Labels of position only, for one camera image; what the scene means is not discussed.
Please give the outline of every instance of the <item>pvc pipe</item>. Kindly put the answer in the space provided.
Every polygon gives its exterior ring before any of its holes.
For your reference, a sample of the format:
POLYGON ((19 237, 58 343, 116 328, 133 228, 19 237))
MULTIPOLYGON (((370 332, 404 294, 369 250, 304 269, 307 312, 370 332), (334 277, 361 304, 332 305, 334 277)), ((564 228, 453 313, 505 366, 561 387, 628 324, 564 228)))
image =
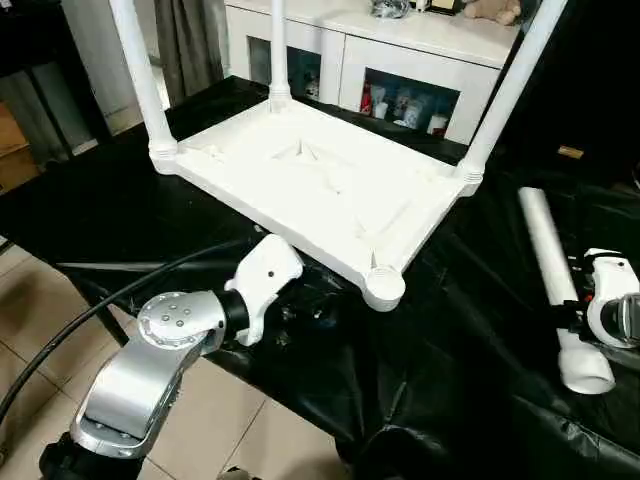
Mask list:
POLYGON ((489 106, 465 157, 458 163, 455 175, 475 185, 467 195, 473 195, 482 182, 485 164, 491 155, 509 115, 540 59, 567 0, 544 0, 527 32, 511 67, 489 106))
POLYGON ((149 156, 160 173, 173 173, 178 142, 171 135, 133 0, 109 0, 147 133, 149 156))
MULTIPOLYGON (((518 195, 549 303, 562 305, 565 300, 578 300, 544 192, 525 187, 518 195)), ((615 386, 609 362, 600 350, 582 342, 567 329, 559 328, 557 333, 558 365, 562 381, 569 389, 593 395, 608 392, 615 386)))
POLYGON ((284 15, 285 0, 271 2, 271 85, 269 100, 271 111, 280 111, 291 100, 287 72, 287 37, 284 15))

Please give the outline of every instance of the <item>glass cabinet door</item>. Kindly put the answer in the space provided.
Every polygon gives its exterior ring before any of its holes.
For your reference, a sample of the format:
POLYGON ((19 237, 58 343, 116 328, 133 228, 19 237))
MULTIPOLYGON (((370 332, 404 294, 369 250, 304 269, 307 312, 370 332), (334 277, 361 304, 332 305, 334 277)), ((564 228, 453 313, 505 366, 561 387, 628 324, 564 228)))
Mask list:
MULTIPOLYGON (((271 16, 227 6, 231 74, 264 85, 271 81, 271 16)), ((345 35, 287 21, 291 93, 324 103, 339 101, 345 35)))
MULTIPOLYGON (((249 65, 254 82, 271 83, 271 42, 248 37, 249 65)), ((320 100, 321 56, 295 47, 287 47, 287 69, 291 94, 320 100)))
POLYGON ((468 145, 499 73, 348 36, 340 106, 468 145))

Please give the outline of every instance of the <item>black plastic sheet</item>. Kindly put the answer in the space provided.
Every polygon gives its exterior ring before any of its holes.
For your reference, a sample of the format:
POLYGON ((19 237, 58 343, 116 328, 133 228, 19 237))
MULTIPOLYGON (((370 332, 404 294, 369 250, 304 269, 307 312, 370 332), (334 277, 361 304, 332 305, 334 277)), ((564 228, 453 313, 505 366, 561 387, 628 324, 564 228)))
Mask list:
MULTIPOLYGON (((264 95, 225 81, 172 111, 173 131, 183 138, 264 95)), ((464 153, 323 109, 445 161, 464 153)), ((0 198, 2 234, 54 266, 166 262, 223 246, 120 299, 132 314, 163 291, 221 288, 266 233, 187 182, 157 175, 146 140, 138 127, 0 198)), ((225 344, 210 359, 332 434, 359 478, 638 475, 639 376, 614 362, 610 393, 577 395, 561 384, 517 188, 545 187, 567 254, 618 249, 638 272, 639 197, 580 182, 575 172, 498 163, 411 264, 393 312, 373 312, 352 285, 305 256, 302 279, 268 311, 265 338, 252 348, 225 344)), ((60 268, 99 295, 142 275, 60 268)))

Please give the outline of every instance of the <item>curtain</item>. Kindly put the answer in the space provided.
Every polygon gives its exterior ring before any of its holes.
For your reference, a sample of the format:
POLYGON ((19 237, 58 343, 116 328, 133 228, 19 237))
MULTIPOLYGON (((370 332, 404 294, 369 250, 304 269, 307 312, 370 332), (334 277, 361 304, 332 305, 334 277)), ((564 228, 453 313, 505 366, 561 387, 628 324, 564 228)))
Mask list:
POLYGON ((224 78, 211 0, 155 0, 158 46, 172 106, 224 78))

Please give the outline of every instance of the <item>white cabinet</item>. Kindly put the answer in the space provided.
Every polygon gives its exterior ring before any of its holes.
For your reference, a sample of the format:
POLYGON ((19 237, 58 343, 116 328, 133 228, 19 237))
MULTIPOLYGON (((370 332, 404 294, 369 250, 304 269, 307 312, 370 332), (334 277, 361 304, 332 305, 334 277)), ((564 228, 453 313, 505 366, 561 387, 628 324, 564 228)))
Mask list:
MULTIPOLYGON (((231 74, 268 84, 271 79, 271 17, 227 6, 231 74)), ((287 51, 292 93, 319 82, 319 100, 337 105, 340 98, 344 33, 287 21, 287 51), (316 78, 305 78, 305 74, 316 78)))
MULTIPOLYGON (((352 36, 347 38, 343 63, 342 108, 360 111, 365 80, 370 85, 393 85, 391 97, 397 98, 403 89, 413 98, 422 96, 426 104, 420 108, 429 110, 424 113, 444 114, 449 119, 445 137, 464 144, 471 142, 500 73, 494 68, 352 36)), ((390 97, 389 87, 386 90, 390 97)), ((389 108, 394 109, 392 102, 389 108)), ((393 119, 393 112, 389 111, 386 118, 393 119)), ((427 123, 428 119, 422 120, 419 128, 425 130, 427 123)))
MULTIPOLYGON (((271 0, 225 5, 231 74, 268 84, 271 0)), ((388 105, 385 120, 425 134, 439 123, 439 134, 469 144, 517 28, 436 13, 378 19, 369 11, 370 0, 287 1, 292 93, 319 83, 321 102, 360 111, 363 93, 375 90, 373 103, 388 105)))

